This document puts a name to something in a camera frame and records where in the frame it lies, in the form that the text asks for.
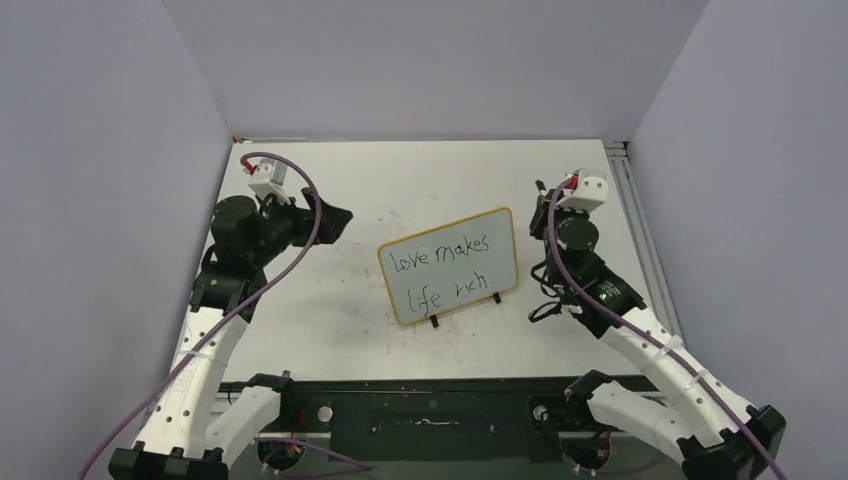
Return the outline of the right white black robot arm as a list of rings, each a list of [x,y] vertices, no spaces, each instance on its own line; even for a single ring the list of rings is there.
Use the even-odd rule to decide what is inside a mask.
[[[540,189],[529,233],[542,242],[544,258],[530,275],[547,300],[528,319],[571,316],[667,401],[647,400],[592,370],[565,390],[567,418],[579,428],[625,431],[674,459],[690,479],[754,479],[775,469],[785,418],[725,387],[596,253],[599,232],[590,215],[606,198],[604,182],[575,176]],[[456,224],[386,243],[377,258],[401,325],[433,321],[494,289],[471,272],[493,262],[493,245],[482,235],[463,237]]]

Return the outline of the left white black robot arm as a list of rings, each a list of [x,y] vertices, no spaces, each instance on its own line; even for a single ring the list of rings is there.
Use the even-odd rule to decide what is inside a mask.
[[[112,453],[112,478],[226,479],[262,428],[282,431],[297,420],[298,403],[286,395],[289,372],[256,374],[220,417],[212,409],[258,299],[273,284],[266,266],[290,247],[305,253],[335,243],[354,217],[309,187],[301,192],[304,208],[277,192],[215,205],[213,243],[191,290],[180,349],[164,387],[147,403],[153,410],[133,445]]]

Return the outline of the yellow framed small whiteboard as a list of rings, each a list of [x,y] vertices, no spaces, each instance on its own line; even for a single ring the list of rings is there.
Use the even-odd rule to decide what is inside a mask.
[[[385,243],[377,259],[401,326],[500,296],[519,283],[513,213],[505,206]]]

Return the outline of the white whiteboard marker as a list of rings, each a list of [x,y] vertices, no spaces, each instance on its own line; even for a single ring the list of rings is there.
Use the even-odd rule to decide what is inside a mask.
[[[546,192],[547,192],[547,189],[546,189],[545,184],[544,184],[541,180],[536,180],[536,181],[535,181],[535,186],[536,186],[536,188],[537,188],[537,190],[538,190],[539,195],[540,195],[541,197],[544,197],[544,196],[546,195]]]

